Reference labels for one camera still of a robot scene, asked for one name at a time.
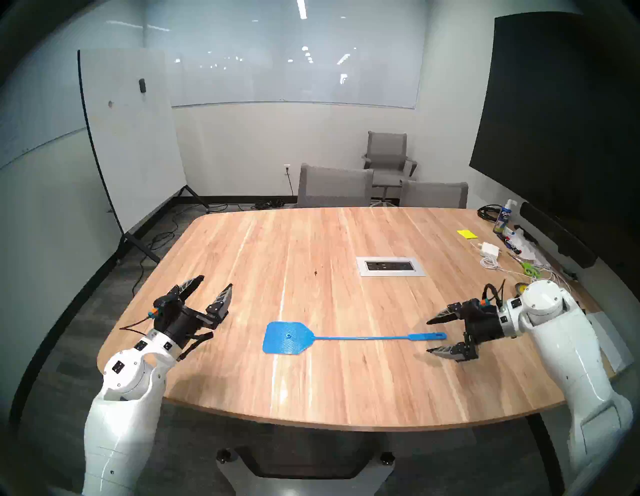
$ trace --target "yellow sticky note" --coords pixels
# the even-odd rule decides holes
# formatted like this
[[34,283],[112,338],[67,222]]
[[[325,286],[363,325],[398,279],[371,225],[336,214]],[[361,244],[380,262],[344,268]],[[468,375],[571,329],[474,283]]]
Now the yellow sticky note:
[[473,234],[469,229],[463,229],[462,231],[458,231],[460,236],[463,236],[465,239],[475,239],[477,236]]

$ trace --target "spray bottle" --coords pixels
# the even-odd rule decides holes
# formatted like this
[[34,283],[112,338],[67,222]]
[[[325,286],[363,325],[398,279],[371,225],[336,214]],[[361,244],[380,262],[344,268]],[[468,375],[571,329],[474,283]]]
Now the spray bottle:
[[495,221],[495,225],[493,226],[493,232],[496,234],[502,234],[504,232],[504,228],[509,222],[509,217],[511,216],[511,211],[518,206],[518,202],[516,200],[509,199],[507,203],[502,207],[500,213],[498,214],[498,218]]

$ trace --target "large tv screen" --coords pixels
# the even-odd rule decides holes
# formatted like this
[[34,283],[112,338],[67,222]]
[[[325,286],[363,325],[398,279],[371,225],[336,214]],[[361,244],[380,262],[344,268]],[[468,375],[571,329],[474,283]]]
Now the large tv screen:
[[599,39],[577,14],[496,18],[470,166],[557,218],[638,297],[640,86]]

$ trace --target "gray office chair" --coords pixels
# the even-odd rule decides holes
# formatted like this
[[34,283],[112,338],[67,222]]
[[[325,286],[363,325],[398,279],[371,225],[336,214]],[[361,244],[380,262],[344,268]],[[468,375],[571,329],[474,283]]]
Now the gray office chair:
[[400,206],[466,209],[468,192],[466,182],[403,181]]
[[302,164],[296,207],[368,207],[372,170],[345,170]]
[[411,180],[418,163],[406,156],[406,134],[369,131],[364,168],[373,169],[374,188],[383,188],[382,201],[374,205],[390,205],[387,190],[399,188],[401,180]]

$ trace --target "white power adapter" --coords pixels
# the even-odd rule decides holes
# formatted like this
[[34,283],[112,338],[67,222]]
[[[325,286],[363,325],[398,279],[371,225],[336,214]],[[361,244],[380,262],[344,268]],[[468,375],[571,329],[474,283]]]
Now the white power adapter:
[[498,255],[500,255],[500,248],[491,243],[483,243],[482,247],[480,247],[480,254],[483,257],[489,257],[494,260],[498,259]]

